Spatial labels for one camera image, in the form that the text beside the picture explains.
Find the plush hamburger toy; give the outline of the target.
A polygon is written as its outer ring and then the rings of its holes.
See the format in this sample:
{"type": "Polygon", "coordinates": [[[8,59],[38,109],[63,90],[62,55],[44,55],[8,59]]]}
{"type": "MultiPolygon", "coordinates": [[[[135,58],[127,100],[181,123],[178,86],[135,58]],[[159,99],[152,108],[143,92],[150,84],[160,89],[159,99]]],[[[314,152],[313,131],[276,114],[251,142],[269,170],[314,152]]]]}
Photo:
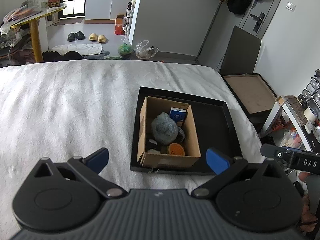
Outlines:
{"type": "Polygon", "coordinates": [[[185,156],[184,148],[178,143],[172,143],[168,146],[167,152],[169,155],[185,156]]]}

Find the white soft item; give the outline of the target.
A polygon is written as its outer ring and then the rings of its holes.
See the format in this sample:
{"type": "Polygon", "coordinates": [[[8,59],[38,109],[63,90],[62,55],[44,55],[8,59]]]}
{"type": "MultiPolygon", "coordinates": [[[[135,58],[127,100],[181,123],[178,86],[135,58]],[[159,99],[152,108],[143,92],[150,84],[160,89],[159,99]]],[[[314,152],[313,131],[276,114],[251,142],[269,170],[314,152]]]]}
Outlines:
{"type": "Polygon", "coordinates": [[[155,149],[149,149],[146,153],[147,153],[147,154],[161,154],[160,151],[157,151],[157,150],[155,150],[155,149]]]}

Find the black white soft cube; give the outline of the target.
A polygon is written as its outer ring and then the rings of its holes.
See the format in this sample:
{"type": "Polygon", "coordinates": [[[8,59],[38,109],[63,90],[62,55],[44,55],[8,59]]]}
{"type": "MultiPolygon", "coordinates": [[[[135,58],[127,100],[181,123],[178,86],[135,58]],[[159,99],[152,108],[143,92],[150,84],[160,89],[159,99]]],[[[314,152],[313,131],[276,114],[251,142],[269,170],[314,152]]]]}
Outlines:
{"type": "Polygon", "coordinates": [[[146,151],[149,151],[151,149],[159,151],[159,144],[153,139],[146,139],[145,149],[146,151]]]}

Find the grey fluffy plush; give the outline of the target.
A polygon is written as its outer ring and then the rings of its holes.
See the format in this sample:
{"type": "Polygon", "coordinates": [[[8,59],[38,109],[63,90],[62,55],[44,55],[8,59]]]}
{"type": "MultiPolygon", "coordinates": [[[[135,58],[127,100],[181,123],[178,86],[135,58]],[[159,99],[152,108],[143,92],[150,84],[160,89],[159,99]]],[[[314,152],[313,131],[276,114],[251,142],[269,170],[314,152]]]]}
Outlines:
{"type": "Polygon", "coordinates": [[[176,122],[165,112],[151,122],[151,131],[154,139],[163,145],[171,144],[178,135],[176,122]]]}

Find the cluttered white shelf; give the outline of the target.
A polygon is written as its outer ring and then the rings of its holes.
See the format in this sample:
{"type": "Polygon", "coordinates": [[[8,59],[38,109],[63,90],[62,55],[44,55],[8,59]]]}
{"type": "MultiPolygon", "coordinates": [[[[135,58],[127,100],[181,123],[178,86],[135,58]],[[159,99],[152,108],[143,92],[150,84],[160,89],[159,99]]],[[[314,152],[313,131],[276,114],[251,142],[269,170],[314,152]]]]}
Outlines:
{"type": "Polygon", "coordinates": [[[277,119],[285,120],[295,128],[306,150],[319,152],[318,69],[298,97],[280,95],[276,98],[271,113],[259,132],[260,138],[274,131],[277,119]]]}

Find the white fluffy blanket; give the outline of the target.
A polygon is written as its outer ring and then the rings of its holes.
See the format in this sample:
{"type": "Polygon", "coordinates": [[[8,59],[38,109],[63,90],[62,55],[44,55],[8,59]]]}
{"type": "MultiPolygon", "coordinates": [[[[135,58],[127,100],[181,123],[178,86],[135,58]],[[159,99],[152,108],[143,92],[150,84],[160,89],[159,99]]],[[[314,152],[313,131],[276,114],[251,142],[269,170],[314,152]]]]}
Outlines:
{"type": "Polygon", "coordinates": [[[77,60],[1,69],[1,239],[19,230],[12,200],[42,157],[65,162],[105,147],[101,176],[125,189],[193,190],[207,176],[130,170],[140,87],[225,101],[241,151],[260,163],[261,142],[222,77],[209,67],[149,61],[77,60]]]}

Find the black shallow tray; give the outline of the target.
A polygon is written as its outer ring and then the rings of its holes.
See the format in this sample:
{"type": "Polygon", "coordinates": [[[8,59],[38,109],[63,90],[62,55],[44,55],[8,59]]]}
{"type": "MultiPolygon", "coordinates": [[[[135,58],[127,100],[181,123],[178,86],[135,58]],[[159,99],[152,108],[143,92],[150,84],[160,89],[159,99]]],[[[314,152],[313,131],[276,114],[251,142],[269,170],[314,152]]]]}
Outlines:
{"type": "Polygon", "coordinates": [[[227,103],[220,100],[205,98],[191,94],[169,90],[140,87],[136,108],[135,124],[132,139],[130,170],[145,173],[183,174],[183,175],[214,175],[206,163],[206,151],[210,147],[220,150],[229,157],[241,155],[241,148],[227,103]],[[200,146],[200,159],[192,167],[144,167],[138,156],[138,139],[140,134],[140,111],[148,96],[157,99],[168,99],[182,103],[190,103],[195,120],[195,130],[200,146]]]}

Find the brown cardboard box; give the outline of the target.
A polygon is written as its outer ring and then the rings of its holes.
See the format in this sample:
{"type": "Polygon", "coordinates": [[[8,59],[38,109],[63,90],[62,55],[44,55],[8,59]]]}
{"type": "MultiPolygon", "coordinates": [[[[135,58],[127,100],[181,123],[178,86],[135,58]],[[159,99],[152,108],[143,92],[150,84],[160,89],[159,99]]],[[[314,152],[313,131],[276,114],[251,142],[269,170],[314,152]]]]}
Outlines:
{"type": "Polygon", "coordinates": [[[195,122],[191,105],[167,99],[157,99],[148,96],[143,108],[140,111],[140,134],[138,139],[138,156],[141,158],[140,163],[144,167],[175,167],[188,168],[192,167],[200,158],[200,147],[195,130],[195,122]],[[151,122],[162,112],[169,115],[171,107],[187,110],[187,116],[184,122],[176,123],[185,133],[185,139],[180,144],[185,151],[185,156],[169,155],[167,148],[169,145],[159,144],[161,154],[147,154],[145,149],[146,139],[154,139],[151,131],[151,122]]]}

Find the blue tissue pack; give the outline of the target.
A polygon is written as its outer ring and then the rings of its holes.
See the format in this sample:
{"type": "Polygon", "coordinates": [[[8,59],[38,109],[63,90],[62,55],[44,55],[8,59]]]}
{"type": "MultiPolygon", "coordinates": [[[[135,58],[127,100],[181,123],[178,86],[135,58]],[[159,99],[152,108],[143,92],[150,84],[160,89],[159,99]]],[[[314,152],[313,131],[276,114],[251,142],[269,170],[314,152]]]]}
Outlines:
{"type": "Polygon", "coordinates": [[[174,120],[174,122],[184,122],[187,116],[187,110],[181,108],[171,107],[169,117],[174,120]]]}

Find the brown framed board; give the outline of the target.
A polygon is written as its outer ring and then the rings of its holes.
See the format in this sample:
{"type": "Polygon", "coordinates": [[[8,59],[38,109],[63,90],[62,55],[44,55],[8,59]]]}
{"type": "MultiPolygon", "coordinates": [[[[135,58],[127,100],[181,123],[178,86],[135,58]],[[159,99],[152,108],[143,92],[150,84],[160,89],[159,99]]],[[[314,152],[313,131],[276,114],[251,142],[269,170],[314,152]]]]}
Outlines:
{"type": "Polygon", "coordinates": [[[270,111],[276,94],[259,74],[224,75],[223,79],[249,115],[270,111]]]}

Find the dark upholstered panel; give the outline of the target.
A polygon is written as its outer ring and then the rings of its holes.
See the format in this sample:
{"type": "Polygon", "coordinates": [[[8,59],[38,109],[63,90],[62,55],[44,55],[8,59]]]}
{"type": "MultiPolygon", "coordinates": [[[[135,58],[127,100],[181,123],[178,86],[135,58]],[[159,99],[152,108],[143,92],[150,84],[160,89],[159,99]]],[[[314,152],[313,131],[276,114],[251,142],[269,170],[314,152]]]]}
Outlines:
{"type": "Polygon", "coordinates": [[[259,55],[261,39],[234,26],[221,68],[221,75],[252,74],[259,55]]]}

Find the white floor mat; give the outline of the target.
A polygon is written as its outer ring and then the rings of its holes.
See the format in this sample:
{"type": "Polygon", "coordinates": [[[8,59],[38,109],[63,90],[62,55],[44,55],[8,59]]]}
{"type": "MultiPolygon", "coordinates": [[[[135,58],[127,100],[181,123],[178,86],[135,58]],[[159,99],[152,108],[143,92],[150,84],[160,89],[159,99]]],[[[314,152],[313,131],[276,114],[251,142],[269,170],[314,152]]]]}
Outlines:
{"type": "Polygon", "coordinates": [[[81,56],[98,55],[102,52],[103,46],[101,44],[64,44],[61,46],[54,46],[52,51],[65,55],[68,52],[75,51],[81,56]]]}

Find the dark clothing pile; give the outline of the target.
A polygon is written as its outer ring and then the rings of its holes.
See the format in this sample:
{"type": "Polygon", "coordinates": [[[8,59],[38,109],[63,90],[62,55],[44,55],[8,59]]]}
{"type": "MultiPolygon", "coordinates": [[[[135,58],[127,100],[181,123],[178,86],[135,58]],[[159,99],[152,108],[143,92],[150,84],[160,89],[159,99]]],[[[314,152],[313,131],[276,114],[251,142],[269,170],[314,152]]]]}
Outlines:
{"type": "Polygon", "coordinates": [[[44,62],[58,62],[58,61],[73,61],[73,60],[84,60],[80,53],[76,51],[69,51],[64,55],[59,54],[57,51],[46,51],[42,53],[44,62]]]}

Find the green plastic bag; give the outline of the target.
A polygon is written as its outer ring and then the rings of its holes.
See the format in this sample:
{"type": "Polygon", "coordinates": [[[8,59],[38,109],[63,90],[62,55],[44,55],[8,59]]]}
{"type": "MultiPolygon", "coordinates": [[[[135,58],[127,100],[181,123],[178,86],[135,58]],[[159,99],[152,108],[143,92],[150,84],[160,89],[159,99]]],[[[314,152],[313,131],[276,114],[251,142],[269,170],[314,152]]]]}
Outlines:
{"type": "Polygon", "coordinates": [[[133,48],[130,44],[123,43],[118,48],[118,54],[122,59],[127,59],[133,53],[133,48]]]}

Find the clear plastic bag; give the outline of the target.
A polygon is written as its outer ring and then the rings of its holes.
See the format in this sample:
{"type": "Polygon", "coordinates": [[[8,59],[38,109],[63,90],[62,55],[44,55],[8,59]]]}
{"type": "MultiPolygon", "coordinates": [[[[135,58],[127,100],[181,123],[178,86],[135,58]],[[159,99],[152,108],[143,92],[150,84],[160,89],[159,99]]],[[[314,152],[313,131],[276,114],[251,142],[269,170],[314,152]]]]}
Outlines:
{"type": "Polygon", "coordinates": [[[158,53],[159,49],[157,47],[150,46],[149,43],[149,40],[143,40],[137,43],[134,49],[136,57],[141,60],[148,60],[158,53]]]}

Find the right yellow slipper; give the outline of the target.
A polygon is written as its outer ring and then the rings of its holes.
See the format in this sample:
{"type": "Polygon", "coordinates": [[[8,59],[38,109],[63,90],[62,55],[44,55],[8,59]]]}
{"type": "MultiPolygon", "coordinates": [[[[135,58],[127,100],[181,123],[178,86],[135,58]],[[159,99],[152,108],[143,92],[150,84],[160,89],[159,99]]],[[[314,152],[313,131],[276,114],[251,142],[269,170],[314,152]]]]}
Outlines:
{"type": "Polygon", "coordinates": [[[98,36],[98,42],[99,43],[106,43],[107,42],[107,38],[105,37],[105,35],[99,35],[98,36]]]}

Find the yellow slipper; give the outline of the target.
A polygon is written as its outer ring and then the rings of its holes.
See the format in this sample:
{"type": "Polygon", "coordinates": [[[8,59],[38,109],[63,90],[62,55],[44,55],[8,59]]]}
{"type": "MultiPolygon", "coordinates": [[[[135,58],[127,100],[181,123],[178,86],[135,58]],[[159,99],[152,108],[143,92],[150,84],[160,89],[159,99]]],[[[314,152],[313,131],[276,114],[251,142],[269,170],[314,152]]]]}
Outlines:
{"type": "Polygon", "coordinates": [[[91,33],[89,36],[89,41],[96,42],[98,40],[98,36],[96,33],[91,33]]]}
{"type": "Polygon", "coordinates": [[[99,43],[106,43],[107,42],[107,38],[105,37],[105,35],[99,35],[98,36],[98,42],[99,43]]]}

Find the left yellow slipper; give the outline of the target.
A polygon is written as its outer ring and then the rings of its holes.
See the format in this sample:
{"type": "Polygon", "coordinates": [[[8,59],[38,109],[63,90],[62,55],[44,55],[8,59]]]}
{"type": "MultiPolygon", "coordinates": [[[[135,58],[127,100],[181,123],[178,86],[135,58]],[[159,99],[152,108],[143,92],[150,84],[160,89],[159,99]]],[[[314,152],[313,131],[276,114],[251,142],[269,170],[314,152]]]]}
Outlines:
{"type": "Polygon", "coordinates": [[[89,41],[96,42],[98,40],[98,36],[96,33],[91,33],[89,36],[89,41]]]}

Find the left black slipper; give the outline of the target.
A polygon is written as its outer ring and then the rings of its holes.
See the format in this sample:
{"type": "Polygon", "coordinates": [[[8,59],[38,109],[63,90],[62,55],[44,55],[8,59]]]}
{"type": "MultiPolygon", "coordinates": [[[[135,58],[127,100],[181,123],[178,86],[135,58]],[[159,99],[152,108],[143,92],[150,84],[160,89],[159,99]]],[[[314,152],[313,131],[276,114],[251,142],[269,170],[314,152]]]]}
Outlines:
{"type": "Polygon", "coordinates": [[[67,41],[68,42],[73,42],[75,41],[75,34],[73,32],[69,33],[67,36],[67,41]]]}

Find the black slipper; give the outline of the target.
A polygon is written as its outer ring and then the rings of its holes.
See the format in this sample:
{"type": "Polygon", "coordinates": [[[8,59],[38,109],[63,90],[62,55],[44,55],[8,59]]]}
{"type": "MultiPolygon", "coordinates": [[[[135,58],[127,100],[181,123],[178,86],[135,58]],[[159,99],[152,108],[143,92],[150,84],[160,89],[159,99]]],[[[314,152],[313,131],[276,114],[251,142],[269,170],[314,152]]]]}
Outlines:
{"type": "Polygon", "coordinates": [[[67,41],[68,42],[73,42],[75,41],[75,34],[73,32],[69,33],[67,36],[67,41]]]}
{"type": "Polygon", "coordinates": [[[81,31],[76,32],[74,35],[77,40],[84,40],[86,38],[81,31]]]}

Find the right black slipper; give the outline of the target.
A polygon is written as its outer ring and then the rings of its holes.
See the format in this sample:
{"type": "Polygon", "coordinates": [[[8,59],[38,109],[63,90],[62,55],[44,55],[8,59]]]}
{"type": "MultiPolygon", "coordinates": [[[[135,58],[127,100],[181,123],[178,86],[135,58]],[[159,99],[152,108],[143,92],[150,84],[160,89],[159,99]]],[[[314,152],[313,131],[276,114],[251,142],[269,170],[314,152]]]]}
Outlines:
{"type": "Polygon", "coordinates": [[[84,40],[86,38],[81,31],[76,32],[74,35],[77,40],[84,40]]]}

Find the orange cardboard box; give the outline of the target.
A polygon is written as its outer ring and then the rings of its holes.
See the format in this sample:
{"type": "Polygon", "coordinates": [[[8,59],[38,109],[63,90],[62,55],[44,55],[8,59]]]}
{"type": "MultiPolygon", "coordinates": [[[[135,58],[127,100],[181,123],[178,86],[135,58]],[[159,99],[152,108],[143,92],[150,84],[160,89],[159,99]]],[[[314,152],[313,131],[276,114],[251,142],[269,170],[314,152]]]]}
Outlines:
{"type": "Polygon", "coordinates": [[[123,29],[124,26],[124,18],[125,16],[123,14],[118,14],[115,19],[115,28],[114,28],[114,34],[115,35],[125,35],[125,31],[123,29]]]}

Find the round gold-rimmed table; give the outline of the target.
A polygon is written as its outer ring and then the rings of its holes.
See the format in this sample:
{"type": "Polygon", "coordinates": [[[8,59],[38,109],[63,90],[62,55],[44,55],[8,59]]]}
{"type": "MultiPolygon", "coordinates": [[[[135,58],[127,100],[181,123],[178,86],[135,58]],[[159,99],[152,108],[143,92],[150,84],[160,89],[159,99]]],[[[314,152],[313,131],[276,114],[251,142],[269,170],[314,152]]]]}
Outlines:
{"type": "Polygon", "coordinates": [[[44,9],[43,11],[39,11],[35,15],[25,17],[21,20],[11,21],[4,25],[6,27],[10,27],[10,29],[17,29],[22,25],[29,24],[35,61],[36,63],[42,63],[43,57],[42,57],[41,43],[40,43],[40,37],[39,37],[38,21],[56,12],[63,11],[66,8],[67,8],[67,4],[61,3],[58,7],[44,9]]]}

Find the white kitchen cabinet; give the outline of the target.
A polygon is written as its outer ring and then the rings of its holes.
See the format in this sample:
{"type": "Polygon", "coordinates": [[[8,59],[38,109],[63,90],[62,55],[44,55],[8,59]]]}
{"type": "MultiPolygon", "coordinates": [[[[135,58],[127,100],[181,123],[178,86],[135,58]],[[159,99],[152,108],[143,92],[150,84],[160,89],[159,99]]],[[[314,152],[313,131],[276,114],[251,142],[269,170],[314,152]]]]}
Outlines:
{"type": "Polygon", "coordinates": [[[112,23],[118,14],[125,15],[132,0],[85,0],[84,24],[112,23]]]}

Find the white wall switch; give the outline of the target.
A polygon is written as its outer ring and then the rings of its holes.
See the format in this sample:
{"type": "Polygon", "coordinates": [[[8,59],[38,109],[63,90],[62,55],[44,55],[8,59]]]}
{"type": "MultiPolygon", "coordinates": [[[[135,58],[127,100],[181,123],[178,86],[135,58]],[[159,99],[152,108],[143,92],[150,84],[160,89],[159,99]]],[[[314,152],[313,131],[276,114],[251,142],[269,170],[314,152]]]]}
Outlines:
{"type": "Polygon", "coordinates": [[[291,11],[291,12],[294,12],[295,8],[296,8],[296,5],[295,5],[295,4],[293,4],[293,3],[291,3],[291,2],[287,2],[287,4],[286,4],[286,9],[287,9],[287,10],[289,10],[289,11],[291,11]]]}

